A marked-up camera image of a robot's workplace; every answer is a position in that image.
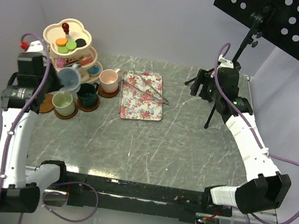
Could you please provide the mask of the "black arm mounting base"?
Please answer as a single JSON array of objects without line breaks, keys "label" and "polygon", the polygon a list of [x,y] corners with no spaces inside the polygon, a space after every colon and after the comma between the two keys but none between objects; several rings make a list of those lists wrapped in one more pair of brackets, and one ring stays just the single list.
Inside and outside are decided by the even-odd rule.
[{"label": "black arm mounting base", "polygon": [[76,172],[68,172],[65,183],[59,181],[46,190],[66,194],[70,206],[98,206],[100,209],[175,218],[191,224],[195,223],[196,215],[218,213],[222,217],[232,217],[230,208],[211,203],[203,192]]}]

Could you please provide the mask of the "light green mug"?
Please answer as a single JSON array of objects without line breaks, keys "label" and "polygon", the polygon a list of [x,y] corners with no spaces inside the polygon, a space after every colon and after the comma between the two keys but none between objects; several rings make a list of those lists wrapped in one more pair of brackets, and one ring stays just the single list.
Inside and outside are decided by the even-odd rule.
[{"label": "light green mug", "polygon": [[75,102],[70,92],[60,91],[54,94],[52,103],[58,113],[68,116],[75,111]]}]

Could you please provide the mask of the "orange toy macaron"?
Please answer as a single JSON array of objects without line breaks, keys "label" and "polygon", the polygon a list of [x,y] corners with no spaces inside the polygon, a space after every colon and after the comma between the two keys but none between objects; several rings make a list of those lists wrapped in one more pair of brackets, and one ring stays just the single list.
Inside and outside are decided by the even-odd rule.
[{"label": "orange toy macaron", "polygon": [[64,46],[66,46],[67,42],[68,42],[68,41],[67,41],[66,38],[58,38],[58,39],[55,41],[56,45],[59,46],[59,47],[64,47]]}]

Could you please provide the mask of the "dark green mug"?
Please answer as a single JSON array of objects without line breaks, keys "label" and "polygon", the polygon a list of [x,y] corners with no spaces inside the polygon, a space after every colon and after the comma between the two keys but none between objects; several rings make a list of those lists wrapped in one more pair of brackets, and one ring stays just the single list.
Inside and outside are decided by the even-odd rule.
[{"label": "dark green mug", "polygon": [[97,82],[82,83],[79,91],[76,93],[80,104],[84,107],[93,107],[97,103],[97,92],[99,84]]}]

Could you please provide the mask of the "black toy cookie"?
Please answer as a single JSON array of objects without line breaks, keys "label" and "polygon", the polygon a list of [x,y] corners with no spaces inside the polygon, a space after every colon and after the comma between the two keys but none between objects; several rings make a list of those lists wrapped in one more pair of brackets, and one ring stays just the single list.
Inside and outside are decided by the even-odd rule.
[{"label": "black toy cookie", "polygon": [[75,43],[77,48],[81,48],[87,45],[85,39],[81,39],[81,38],[75,40]]}]

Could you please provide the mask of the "metal serving tongs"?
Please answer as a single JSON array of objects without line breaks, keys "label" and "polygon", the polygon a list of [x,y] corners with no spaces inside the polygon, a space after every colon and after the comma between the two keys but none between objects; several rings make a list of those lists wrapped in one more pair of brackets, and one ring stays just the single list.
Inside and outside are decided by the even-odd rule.
[{"label": "metal serving tongs", "polygon": [[123,74],[123,83],[130,86],[137,92],[149,96],[157,102],[169,105],[169,101],[162,95],[162,93],[151,85],[152,81],[146,79],[142,74],[135,70],[126,71]]}]

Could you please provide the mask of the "chocolate layer toy cake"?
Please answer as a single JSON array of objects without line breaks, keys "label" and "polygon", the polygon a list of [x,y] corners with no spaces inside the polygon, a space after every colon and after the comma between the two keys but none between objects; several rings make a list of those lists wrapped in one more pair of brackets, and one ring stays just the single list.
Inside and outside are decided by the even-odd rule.
[{"label": "chocolate layer toy cake", "polygon": [[80,64],[80,61],[78,61],[78,60],[73,60],[73,61],[71,61],[71,62],[69,62],[69,64],[72,66],[72,65],[74,65],[74,66],[81,66],[81,64]]}]

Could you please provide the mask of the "green toy macaron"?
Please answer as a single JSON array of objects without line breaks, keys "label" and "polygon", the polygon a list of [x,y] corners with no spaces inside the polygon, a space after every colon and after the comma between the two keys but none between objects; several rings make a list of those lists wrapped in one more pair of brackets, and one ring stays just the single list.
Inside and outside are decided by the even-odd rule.
[{"label": "green toy macaron", "polygon": [[58,49],[58,53],[60,54],[67,54],[70,51],[66,46],[61,46],[58,47],[57,49]]},{"label": "green toy macaron", "polygon": [[69,50],[73,51],[74,49],[76,49],[76,43],[73,40],[69,40],[66,44],[66,47],[68,47]]}]

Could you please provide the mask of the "blue frosted toy donut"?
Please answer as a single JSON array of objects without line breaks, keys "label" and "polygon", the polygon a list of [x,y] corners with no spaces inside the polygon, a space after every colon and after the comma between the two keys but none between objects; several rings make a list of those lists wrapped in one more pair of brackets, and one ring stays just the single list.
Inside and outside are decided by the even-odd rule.
[{"label": "blue frosted toy donut", "polygon": [[88,74],[91,77],[96,77],[100,74],[101,70],[98,65],[93,65],[88,69]]}]

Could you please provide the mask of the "light blue mug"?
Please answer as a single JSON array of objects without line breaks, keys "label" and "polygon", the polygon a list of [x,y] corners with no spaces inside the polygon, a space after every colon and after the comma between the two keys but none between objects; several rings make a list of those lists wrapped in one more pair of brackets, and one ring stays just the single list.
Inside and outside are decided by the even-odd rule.
[{"label": "light blue mug", "polygon": [[60,90],[74,92],[80,88],[82,80],[82,76],[79,72],[80,67],[81,66],[79,64],[73,64],[69,67],[64,67],[63,69],[57,72],[57,76],[62,84]]}]

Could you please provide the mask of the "pink toy cake slice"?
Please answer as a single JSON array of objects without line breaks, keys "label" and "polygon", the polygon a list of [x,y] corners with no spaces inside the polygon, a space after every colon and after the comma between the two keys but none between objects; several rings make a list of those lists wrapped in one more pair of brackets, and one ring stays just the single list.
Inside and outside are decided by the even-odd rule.
[{"label": "pink toy cake slice", "polygon": [[93,62],[93,57],[90,54],[88,54],[86,56],[81,56],[79,61],[80,61],[81,66],[88,65],[91,62]]}]

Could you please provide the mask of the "pink toy popsicle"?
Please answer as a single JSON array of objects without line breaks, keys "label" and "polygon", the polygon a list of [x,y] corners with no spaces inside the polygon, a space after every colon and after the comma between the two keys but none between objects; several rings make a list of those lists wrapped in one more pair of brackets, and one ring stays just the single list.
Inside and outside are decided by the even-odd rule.
[{"label": "pink toy popsicle", "polygon": [[57,58],[56,66],[57,68],[63,68],[65,65],[65,58]]}]

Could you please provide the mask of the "cream three-tier dessert stand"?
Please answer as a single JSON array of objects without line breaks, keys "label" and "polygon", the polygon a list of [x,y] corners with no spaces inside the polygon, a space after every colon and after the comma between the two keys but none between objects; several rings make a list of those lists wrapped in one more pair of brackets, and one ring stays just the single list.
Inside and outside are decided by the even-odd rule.
[{"label": "cream three-tier dessert stand", "polygon": [[79,64],[83,83],[98,81],[102,64],[92,46],[92,36],[78,19],[63,19],[48,25],[43,33],[49,55],[56,71]]}]

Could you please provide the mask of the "floral serving tray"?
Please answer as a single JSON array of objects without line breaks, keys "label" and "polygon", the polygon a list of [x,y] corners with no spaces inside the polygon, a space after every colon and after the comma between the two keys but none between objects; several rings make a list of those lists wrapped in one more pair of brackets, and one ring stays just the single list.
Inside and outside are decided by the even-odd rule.
[{"label": "floral serving tray", "polygon": [[[163,78],[160,74],[146,71],[137,72],[146,79],[151,80],[151,85],[163,94]],[[163,118],[163,103],[137,92],[124,83],[121,86],[119,100],[118,115],[122,119],[161,121]]]}]

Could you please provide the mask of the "pink mug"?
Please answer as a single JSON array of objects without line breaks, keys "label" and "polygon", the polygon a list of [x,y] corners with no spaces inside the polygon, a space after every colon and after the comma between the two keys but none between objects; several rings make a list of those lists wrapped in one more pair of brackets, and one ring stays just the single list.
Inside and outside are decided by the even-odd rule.
[{"label": "pink mug", "polygon": [[118,89],[118,81],[121,69],[115,70],[106,69],[103,70],[99,75],[101,87],[106,93],[113,93]]}]

